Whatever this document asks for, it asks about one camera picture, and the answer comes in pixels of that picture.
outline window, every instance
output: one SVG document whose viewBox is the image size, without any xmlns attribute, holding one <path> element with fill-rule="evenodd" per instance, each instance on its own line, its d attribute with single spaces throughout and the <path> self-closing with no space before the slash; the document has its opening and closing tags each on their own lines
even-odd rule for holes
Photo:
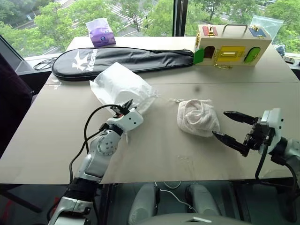
<svg viewBox="0 0 300 225">
<path fill-rule="evenodd" d="M 186 36 L 195 36 L 198 24 L 245 23 L 250 25 L 264 20 L 269 33 L 277 32 L 274 45 L 285 45 L 287 55 L 300 53 L 300 0 L 189 0 Z"/>
<path fill-rule="evenodd" d="M 102 17 L 115 36 L 172 36 L 173 0 L 0 0 L 0 34 L 23 57 L 64 52 Z"/>
</svg>

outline white plastic bag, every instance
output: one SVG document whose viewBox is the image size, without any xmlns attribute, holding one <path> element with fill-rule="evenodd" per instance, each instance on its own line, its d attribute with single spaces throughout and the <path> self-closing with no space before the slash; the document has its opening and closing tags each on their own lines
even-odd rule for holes
<svg viewBox="0 0 300 225">
<path fill-rule="evenodd" d="M 90 87 L 104 105 L 123 105 L 133 99 L 132 107 L 137 106 L 141 114 L 157 96 L 156 91 L 140 76 L 117 62 L 100 73 L 94 81 L 90 81 Z"/>
</svg>

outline white cable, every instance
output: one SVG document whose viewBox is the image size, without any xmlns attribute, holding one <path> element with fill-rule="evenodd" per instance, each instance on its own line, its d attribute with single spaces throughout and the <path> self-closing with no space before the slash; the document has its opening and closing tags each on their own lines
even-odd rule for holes
<svg viewBox="0 0 300 225">
<path fill-rule="evenodd" d="M 164 184 L 165 184 L 165 185 L 166 185 L 166 187 L 167 187 L 167 188 L 169 188 L 169 189 L 176 189 L 176 188 L 178 188 L 178 187 L 180 186 L 180 184 L 181 184 L 181 181 L 179 181 L 179 184 L 178 184 L 178 185 L 176 185 L 176 186 L 174 186 L 174 187 L 171 187 L 171 186 L 167 185 L 167 183 L 166 183 L 166 182 L 164 182 Z"/>
<path fill-rule="evenodd" d="M 162 190 L 162 189 L 160 189 L 159 187 L 158 187 L 158 189 L 159 189 L 160 191 L 170 193 L 171 195 L 174 196 L 174 198 L 176 198 L 176 200 L 177 200 L 178 202 L 180 202 L 180 203 L 182 203 L 182 204 L 188 206 L 189 208 L 191 208 L 192 210 L 194 210 L 195 213 L 198 213 L 197 210 L 196 210 L 195 208 L 193 208 L 190 204 L 188 204 L 188 203 L 186 203 L 186 202 L 183 202 L 183 201 L 180 201 L 179 198 L 178 198 L 172 191 Z"/>
</svg>

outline floor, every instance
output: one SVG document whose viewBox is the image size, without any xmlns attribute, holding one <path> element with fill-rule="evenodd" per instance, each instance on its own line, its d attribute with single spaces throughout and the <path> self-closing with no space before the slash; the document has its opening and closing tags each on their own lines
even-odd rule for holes
<svg viewBox="0 0 300 225">
<path fill-rule="evenodd" d="M 182 182 L 173 192 L 185 201 L 186 186 L 193 182 Z M 228 181 L 202 181 L 214 197 L 223 216 L 239 219 L 239 211 L 234 198 L 233 189 Z M 177 182 L 168 182 L 176 186 Z M 113 187 L 114 196 L 111 198 L 108 215 L 108 225 L 126 225 L 130 206 L 143 183 L 119 184 Z M 167 189 L 163 183 L 158 183 L 161 189 Z M 59 185 L 22 185 L 10 192 L 42 208 L 43 212 L 35 213 L 23 206 L 10 202 L 0 195 L 0 225 L 37 225 L 47 224 L 46 213 L 55 198 L 65 191 L 65 186 Z M 247 207 L 254 225 L 289 225 L 291 223 L 281 216 L 277 193 L 273 187 L 262 185 L 244 185 Z M 161 200 L 157 214 L 186 212 L 186 206 L 179 203 L 171 194 L 161 192 Z M 297 200 L 298 222 L 300 221 L 300 199 Z M 92 225 L 96 223 L 94 211 L 90 214 Z"/>
</svg>

